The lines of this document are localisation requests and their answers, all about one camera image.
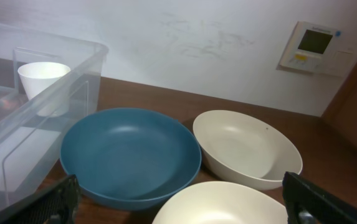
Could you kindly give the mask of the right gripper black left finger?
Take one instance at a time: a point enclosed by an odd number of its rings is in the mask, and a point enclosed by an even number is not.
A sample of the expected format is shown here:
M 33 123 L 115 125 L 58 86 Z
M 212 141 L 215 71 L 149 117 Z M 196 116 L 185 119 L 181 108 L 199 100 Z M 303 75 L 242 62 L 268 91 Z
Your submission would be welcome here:
M 0 211 L 0 224 L 74 224 L 81 199 L 75 175 L 67 175 Z

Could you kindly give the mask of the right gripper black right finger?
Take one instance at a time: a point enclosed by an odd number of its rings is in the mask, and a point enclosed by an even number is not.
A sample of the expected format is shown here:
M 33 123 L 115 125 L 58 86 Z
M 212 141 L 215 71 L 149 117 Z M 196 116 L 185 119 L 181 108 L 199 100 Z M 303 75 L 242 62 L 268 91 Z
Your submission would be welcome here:
M 282 181 L 289 224 L 357 224 L 357 208 L 294 172 Z

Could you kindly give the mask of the clear plastic storage container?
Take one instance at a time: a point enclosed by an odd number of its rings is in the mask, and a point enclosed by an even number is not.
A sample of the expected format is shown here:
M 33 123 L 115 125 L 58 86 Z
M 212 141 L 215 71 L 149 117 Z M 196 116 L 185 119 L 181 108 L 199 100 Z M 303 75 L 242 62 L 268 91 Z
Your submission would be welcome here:
M 21 102 L 0 121 L 0 211 L 39 188 L 59 159 L 63 136 L 97 110 L 107 53 L 96 42 L 0 24 L 0 86 L 15 88 Z M 62 63 L 70 72 L 29 100 L 17 69 L 32 62 Z M 63 90 L 69 92 L 68 112 L 38 116 Z

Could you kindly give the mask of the blue shallow bowl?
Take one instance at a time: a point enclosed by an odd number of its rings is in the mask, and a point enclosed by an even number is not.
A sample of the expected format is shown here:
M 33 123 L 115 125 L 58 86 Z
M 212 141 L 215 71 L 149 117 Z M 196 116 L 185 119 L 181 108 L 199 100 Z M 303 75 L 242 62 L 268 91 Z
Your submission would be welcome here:
M 197 176 L 201 148 L 179 121 L 139 108 L 86 116 L 63 138 L 60 163 L 85 196 L 119 210 L 167 201 Z

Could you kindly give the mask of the far cream bowl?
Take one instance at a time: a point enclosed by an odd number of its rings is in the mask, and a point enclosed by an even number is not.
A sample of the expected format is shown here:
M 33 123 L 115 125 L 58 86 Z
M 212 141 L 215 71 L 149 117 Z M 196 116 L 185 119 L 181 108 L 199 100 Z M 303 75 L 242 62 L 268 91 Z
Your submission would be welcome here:
M 282 186 L 286 172 L 303 170 L 301 154 L 291 140 L 252 116 L 207 111 L 194 119 L 193 133 L 204 165 L 222 180 L 272 190 Z

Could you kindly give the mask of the cream bowl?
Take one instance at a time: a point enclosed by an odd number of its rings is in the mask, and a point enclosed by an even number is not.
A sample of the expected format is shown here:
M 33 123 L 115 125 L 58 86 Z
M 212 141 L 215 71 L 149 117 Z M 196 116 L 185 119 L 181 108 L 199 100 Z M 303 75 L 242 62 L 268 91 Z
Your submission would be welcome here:
M 211 181 L 172 196 L 153 224 L 287 224 L 287 219 L 285 207 L 268 195 L 231 182 Z
M 194 119 L 193 133 L 204 165 L 222 180 L 272 190 L 282 186 L 286 172 L 303 170 L 301 154 L 291 140 L 252 116 L 207 111 Z

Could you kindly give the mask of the near cream bowl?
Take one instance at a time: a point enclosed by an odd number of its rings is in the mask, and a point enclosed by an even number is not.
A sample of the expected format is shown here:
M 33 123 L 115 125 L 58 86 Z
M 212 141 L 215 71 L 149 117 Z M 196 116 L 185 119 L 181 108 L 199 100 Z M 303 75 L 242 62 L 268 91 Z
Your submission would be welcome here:
M 268 195 L 231 182 L 211 181 L 172 196 L 153 224 L 287 224 L 287 219 L 285 207 Z

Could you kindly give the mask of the white wall control panel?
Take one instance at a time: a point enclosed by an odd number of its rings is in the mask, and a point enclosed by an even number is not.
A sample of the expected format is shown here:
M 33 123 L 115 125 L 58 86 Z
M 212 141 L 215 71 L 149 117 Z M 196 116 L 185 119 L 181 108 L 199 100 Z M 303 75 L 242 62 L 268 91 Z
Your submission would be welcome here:
M 343 77 L 357 58 L 357 43 L 339 29 L 298 21 L 278 68 L 304 74 Z

